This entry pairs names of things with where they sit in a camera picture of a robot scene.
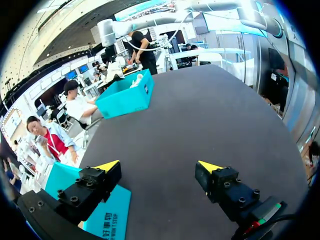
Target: table surface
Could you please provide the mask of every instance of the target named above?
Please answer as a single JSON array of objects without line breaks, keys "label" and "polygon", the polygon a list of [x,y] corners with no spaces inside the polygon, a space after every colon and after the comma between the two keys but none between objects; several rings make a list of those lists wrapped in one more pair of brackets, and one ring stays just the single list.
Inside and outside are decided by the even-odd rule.
[{"label": "table surface", "polygon": [[[294,213],[307,192],[300,153],[277,114],[215,65],[152,76],[149,108],[103,119],[81,168],[120,160],[132,192],[126,240],[229,240],[237,229],[195,179],[198,160],[231,165],[242,181]],[[285,221],[278,223],[277,234]]]}]

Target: cable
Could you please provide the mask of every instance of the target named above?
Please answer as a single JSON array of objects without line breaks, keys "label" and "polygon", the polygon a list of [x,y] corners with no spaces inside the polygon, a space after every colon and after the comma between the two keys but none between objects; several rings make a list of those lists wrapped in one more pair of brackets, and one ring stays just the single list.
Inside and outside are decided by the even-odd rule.
[{"label": "cable", "polygon": [[270,227],[271,225],[276,224],[276,223],[281,222],[281,221],[293,220],[295,217],[296,217],[295,214],[286,214],[286,215],[278,216],[275,219],[269,220],[266,223],[264,223],[264,224],[258,226],[257,228],[251,230],[248,234],[245,234],[245,235],[241,236],[238,240],[245,240],[248,237],[252,236],[253,234],[255,234],[256,232],[258,232],[258,231],[260,231],[262,229]]},{"label": "cable", "polygon": [[180,30],[182,24],[184,23],[184,21],[187,19],[187,17],[188,17],[191,13],[192,13],[192,11],[190,10],[190,12],[189,12],[189,13],[184,17],[184,19],[181,21],[178,29],[174,32],[174,34],[172,35],[172,37],[171,37],[165,44],[163,44],[162,46],[158,46],[158,47],[152,48],[152,49],[143,49],[143,48],[139,48],[139,47],[134,46],[134,45],[127,39],[126,36],[124,36],[124,38],[125,38],[125,40],[127,41],[127,43],[128,43],[131,47],[133,47],[134,49],[137,49],[137,50],[150,51],[150,52],[151,52],[151,51],[155,51],[155,50],[161,49],[161,48],[163,48],[164,46],[166,46],[168,43],[170,43],[172,39],[174,39],[174,37],[177,35],[178,31]]},{"label": "cable", "polygon": [[245,40],[244,40],[244,35],[241,32],[241,37],[242,37],[242,43],[243,43],[243,56],[244,56],[244,83],[246,83],[246,48],[245,48]]}]

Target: man in white shirt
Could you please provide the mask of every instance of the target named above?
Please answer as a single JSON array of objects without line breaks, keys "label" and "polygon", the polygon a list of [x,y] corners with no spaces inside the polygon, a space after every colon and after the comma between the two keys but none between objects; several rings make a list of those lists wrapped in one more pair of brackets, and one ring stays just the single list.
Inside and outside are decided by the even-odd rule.
[{"label": "man in white shirt", "polygon": [[79,122],[90,125],[95,120],[101,119],[102,115],[94,101],[87,101],[82,95],[78,95],[78,86],[75,80],[70,80],[64,85],[66,112]]}]

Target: cyan plastic crate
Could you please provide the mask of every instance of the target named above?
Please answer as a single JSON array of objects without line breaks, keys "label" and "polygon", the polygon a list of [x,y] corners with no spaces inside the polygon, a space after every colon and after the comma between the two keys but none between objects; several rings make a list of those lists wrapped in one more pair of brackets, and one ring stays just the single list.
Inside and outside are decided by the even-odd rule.
[{"label": "cyan plastic crate", "polygon": [[[138,86],[130,88],[138,74],[142,74],[143,78]],[[132,73],[111,84],[95,104],[105,119],[145,110],[149,107],[154,85],[149,69]]]}]

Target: person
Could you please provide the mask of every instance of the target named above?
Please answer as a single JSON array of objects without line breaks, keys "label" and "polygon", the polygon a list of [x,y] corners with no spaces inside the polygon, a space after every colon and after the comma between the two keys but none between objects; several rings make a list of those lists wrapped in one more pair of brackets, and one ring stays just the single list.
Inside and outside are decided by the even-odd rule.
[{"label": "person", "polygon": [[317,166],[319,161],[319,156],[320,156],[320,147],[316,141],[313,141],[309,146],[309,153],[308,153],[311,167],[313,167],[314,165]]},{"label": "person", "polygon": [[186,47],[186,49],[187,49],[188,51],[191,50],[191,44],[190,44],[190,43],[187,43],[187,44],[185,45],[185,47]]},{"label": "person", "polygon": [[14,140],[13,141],[13,146],[12,146],[12,151],[16,152],[18,149],[18,141]]},{"label": "person", "polygon": [[75,80],[68,81],[64,85],[66,112],[79,122],[90,125],[92,121],[101,119],[102,114],[94,101],[87,101],[82,95],[78,95],[78,86]]},{"label": "person", "polygon": [[188,51],[199,49],[196,45],[194,45],[194,44],[191,45],[190,43],[187,43],[187,44],[185,45],[185,47],[186,47],[186,49],[187,49]]},{"label": "person", "polygon": [[[130,41],[132,45],[140,49],[150,49],[149,41],[140,31],[132,31],[128,34],[132,40]],[[156,57],[152,51],[145,51],[145,50],[137,50],[133,49],[131,60],[129,64],[133,64],[133,62],[137,64],[142,64],[143,69],[149,69],[151,75],[158,74],[157,71],[157,64],[156,64]]]},{"label": "person", "polygon": [[99,80],[102,80],[102,81],[105,81],[106,80],[106,76],[103,75],[101,72],[99,71],[95,71],[93,73],[93,76],[95,77],[95,82],[99,81]]},{"label": "person", "polygon": [[16,174],[14,174],[11,169],[10,170],[8,169],[7,163],[4,159],[2,161],[3,161],[4,172],[6,176],[9,178],[10,184],[13,185],[18,192],[20,192],[21,185],[22,185],[20,178]]},{"label": "person", "polygon": [[84,155],[84,150],[78,147],[54,121],[43,126],[38,118],[30,116],[26,120],[26,129],[38,136],[36,141],[41,145],[38,150],[48,164],[58,161],[62,164],[75,165]]}]

